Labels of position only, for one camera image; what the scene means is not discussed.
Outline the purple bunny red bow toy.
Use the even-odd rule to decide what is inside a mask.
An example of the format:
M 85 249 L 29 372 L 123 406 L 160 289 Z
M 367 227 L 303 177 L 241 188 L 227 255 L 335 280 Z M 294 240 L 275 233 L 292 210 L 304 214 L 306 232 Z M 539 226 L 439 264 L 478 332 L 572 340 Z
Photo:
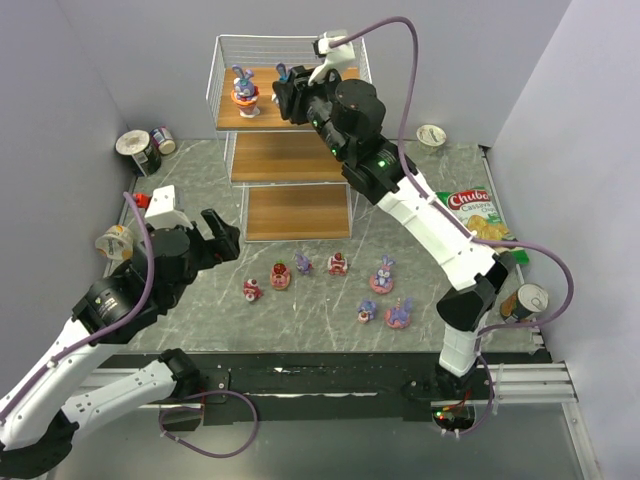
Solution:
M 300 274 L 308 275 L 313 270 L 311 260 L 300 252 L 295 253 L 296 269 Z

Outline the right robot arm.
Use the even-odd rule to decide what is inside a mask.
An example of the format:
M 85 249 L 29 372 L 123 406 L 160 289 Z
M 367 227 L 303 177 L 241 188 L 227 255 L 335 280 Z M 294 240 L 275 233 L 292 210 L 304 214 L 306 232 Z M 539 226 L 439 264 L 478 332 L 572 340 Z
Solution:
M 445 323 L 438 369 L 447 380 L 462 383 L 478 363 L 479 332 L 515 260 L 476 243 L 415 164 L 382 135 L 386 107 L 372 84 L 342 79 L 335 69 L 319 83 L 311 74 L 296 66 L 273 82 L 280 116 L 293 125 L 310 125 L 349 185 L 397 220 L 444 271 L 450 288 L 436 305 Z

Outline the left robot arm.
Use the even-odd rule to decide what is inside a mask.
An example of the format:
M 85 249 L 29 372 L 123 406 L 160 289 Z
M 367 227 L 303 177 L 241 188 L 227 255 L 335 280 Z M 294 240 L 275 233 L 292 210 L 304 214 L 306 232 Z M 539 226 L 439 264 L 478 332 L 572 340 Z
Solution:
M 201 215 L 210 239 L 194 222 L 146 226 L 132 257 L 90 287 L 43 358 L 2 397 L 2 476 L 39 477 L 110 421 L 146 403 L 195 393 L 199 370 L 179 348 L 92 393 L 77 391 L 98 366 L 175 308 L 199 272 L 238 258 L 239 229 L 212 209 Z

